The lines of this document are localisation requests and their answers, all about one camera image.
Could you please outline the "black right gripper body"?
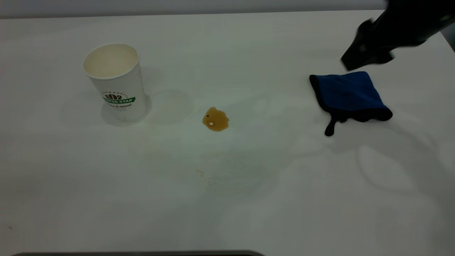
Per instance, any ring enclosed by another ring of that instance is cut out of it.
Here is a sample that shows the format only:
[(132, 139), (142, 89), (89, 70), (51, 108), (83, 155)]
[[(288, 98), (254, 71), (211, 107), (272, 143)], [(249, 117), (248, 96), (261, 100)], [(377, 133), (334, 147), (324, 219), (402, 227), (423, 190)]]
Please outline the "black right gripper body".
[(361, 49), (416, 47), (454, 23), (453, 0), (388, 0), (374, 21), (358, 27)]

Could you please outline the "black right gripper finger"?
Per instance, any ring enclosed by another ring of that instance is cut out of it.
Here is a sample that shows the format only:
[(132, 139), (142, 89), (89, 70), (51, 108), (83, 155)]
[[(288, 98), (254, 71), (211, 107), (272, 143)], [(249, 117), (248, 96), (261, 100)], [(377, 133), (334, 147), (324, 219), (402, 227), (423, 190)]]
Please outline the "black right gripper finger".
[(390, 49), (378, 49), (375, 52), (375, 64), (381, 65), (392, 61), (395, 57)]
[(341, 57), (348, 71), (376, 63), (377, 43), (368, 41), (353, 42)]

